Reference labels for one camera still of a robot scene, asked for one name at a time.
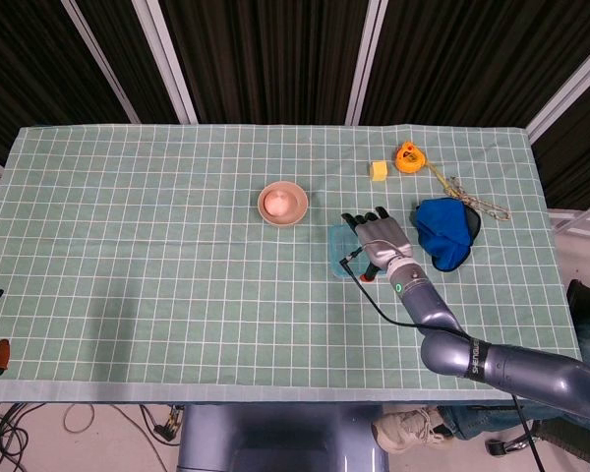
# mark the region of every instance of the robotic hand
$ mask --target robotic hand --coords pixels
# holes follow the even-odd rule
[[[490,344],[463,332],[454,314],[413,260],[410,243],[381,206],[380,218],[342,217],[424,334],[421,356],[431,371],[471,379],[590,419],[590,367],[576,359],[519,346]]]

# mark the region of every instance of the robot finger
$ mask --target robot finger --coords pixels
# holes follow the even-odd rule
[[[350,213],[343,213],[341,217],[345,220],[350,229],[354,231],[354,228],[356,228],[356,225],[358,224],[354,219],[354,216],[352,216]]]
[[[378,212],[378,214],[381,216],[382,219],[389,218],[389,213],[386,212],[386,209],[384,209],[383,206],[377,206],[376,211]]]

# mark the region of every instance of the table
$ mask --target table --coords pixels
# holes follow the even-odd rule
[[[410,211],[441,197],[429,172],[371,182],[410,140],[483,217],[459,270],[436,271]],[[265,224],[261,189],[290,180],[310,208]],[[472,335],[578,357],[547,209],[524,130],[424,126],[24,128],[0,183],[0,401],[487,401],[429,372],[421,335],[382,322],[334,277],[326,235],[343,211],[388,208]],[[383,310],[409,321],[382,277]]]

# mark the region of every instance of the yellow block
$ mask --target yellow block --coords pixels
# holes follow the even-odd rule
[[[375,160],[370,165],[370,179],[374,182],[381,182],[386,179],[386,161]]]

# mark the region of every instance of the floor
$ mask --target floor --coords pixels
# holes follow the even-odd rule
[[[31,412],[20,424],[28,431],[30,437],[29,447],[23,458],[23,464],[29,472],[162,470],[145,437],[118,411],[107,405],[94,406],[93,423],[85,432],[75,435],[67,433],[63,428],[63,416],[67,407],[68,405],[65,404],[46,405]],[[3,405],[0,411],[4,412],[7,408],[8,405]],[[141,427],[144,426],[138,406],[120,405],[120,408]],[[155,419],[163,423],[168,408],[154,405],[149,408]],[[90,417],[90,408],[87,405],[78,405],[69,412],[66,424],[68,428],[78,430],[89,422]],[[390,472],[537,470],[529,449],[503,458],[493,458],[485,451],[486,438],[512,439],[520,432],[521,428],[514,428],[498,434],[484,434],[469,442],[454,441],[452,447],[446,450],[415,447],[402,455],[392,456]],[[177,464],[178,448],[160,444],[155,447],[166,470],[173,472]],[[539,442],[538,450],[546,470],[552,472],[590,470],[590,465],[586,462],[547,442]],[[0,470],[11,471],[13,465],[3,463]]]

